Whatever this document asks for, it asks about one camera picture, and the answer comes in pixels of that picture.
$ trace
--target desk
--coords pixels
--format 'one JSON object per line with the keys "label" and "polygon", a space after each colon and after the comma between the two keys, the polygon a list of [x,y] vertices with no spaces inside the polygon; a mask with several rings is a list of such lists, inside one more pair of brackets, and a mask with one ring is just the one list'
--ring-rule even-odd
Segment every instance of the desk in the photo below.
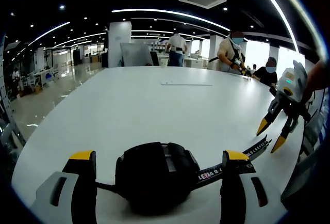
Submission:
{"label": "desk", "polygon": [[[161,85],[164,82],[212,86]],[[268,134],[273,141],[253,165],[283,192],[299,155],[304,121],[300,118],[284,145],[270,154],[286,116],[281,112],[266,132],[255,136],[274,98],[268,89],[254,79],[205,69],[104,69],[74,90],[40,123],[18,159],[12,186],[31,206],[37,188],[53,172],[61,171],[70,155],[78,151],[95,150],[97,181],[113,184],[117,158],[143,143],[180,144],[204,169],[220,163],[223,150],[244,151]],[[218,223],[220,185],[217,181],[193,191],[187,201],[160,217],[136,216],[126,200],[99,189],[97,222]]]}

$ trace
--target window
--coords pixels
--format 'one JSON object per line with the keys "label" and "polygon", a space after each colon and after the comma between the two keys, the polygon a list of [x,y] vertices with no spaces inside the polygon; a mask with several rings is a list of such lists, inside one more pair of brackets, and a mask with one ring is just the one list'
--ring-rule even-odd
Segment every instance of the window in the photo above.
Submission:
{"label": "window", "polygon": [[210,54],[210,40],[203,40],[201,56],[208,58]]}
{"label": "window", "polygon": [[257,70],[266,65],[269,57],[269,43],[248,41],[246,43],[245,66],[253,68],[253,64],[257,65]]}
{"label": "window", "polygon": [[296,51],[287,49],[286,47],[279,47],[278,61],[277,61],[277,78],[280,78],[287,68],[293,68],[293,60],[301,62],[305,67],[305,56]]}

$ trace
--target black shirt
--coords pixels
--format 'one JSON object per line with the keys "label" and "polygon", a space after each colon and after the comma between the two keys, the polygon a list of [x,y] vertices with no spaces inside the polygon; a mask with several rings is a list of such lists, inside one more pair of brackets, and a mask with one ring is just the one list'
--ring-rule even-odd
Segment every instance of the black shirt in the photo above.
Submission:
{"label": "black shirt", "polygon": [[268,86],[271,86],[272,83],[276,84],[277,82],[276,72],[269,73],[267,72],[266,67],[259,68],[253,75],[260,78],[260,82]]}

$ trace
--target black ceiling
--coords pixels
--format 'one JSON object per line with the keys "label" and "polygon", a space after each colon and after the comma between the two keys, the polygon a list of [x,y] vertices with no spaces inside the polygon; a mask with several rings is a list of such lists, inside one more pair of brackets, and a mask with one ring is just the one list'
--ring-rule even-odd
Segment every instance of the black ceiling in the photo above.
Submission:
{"label": "black ceiling", "polygon": [[[311,35],[295,9],[285,0],[278,0],[278,2],[291,24],[297,41],[314,48]],[[229,29],[290,38],[283,21],[269,0],[227,0],[227,2],[211,9],[189,5],[178,0],[6,0],[6,3],[8,5],[6,27],[6,36],[8,38],[5,40],[5,45],[16,40],[21,41],[21,43],[8,54],[5,53],[5,59],[6,57],[11,59],[26,46],[24,45],[25,43],[35,40],[41,34],[65,22],[71,23],[42,37],[26,49],[24,53],[29,53],[30,49],[34,50],[39,47],[40,43],[42,46],[50,47],[54,46],[55,42],[59,44],[78,37],[104,32],[105,26],[109,26],[110,22],[121,21],[123,18],[132,22],[133,30],[173,31],[176,28],[181,33],[192,35],[195,32],[195,36],[206,33],[212,35],[213,33],[195,26],[160,20],[169,19],[191,23],[227,34],[227,31],[213,25],[167,13],[111,13],[112,10],[126,8],[151,8],[183,12],[210,20]],[[61,4],[65,5],[65,10],[59,9]],[[251,17],[260,21],[262,26],[259,26]],[[158,18],[158,20],[132,18]],[[259,41],[266,40],[265,37],[246,36],[246,38]],[[93,41],[98,39],[98,36],[92,38]],[[288,42],[270,39],[270,43],[293,48],[293,44]]]}

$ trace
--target face mask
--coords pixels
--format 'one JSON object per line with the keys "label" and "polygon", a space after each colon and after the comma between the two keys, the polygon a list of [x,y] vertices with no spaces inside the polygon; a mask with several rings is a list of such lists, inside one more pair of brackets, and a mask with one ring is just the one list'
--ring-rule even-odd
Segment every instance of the face mask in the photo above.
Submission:
{"label": "face mask", "polygon": [[273,73],[276,71],[276,68],[275,67],[266,67],[266,71],[269,73]]}
{"label": "face mask", "polygon": [[242,37],[233,37],[232,40],[236,44],[241,44],[243,42],[243,38]]}

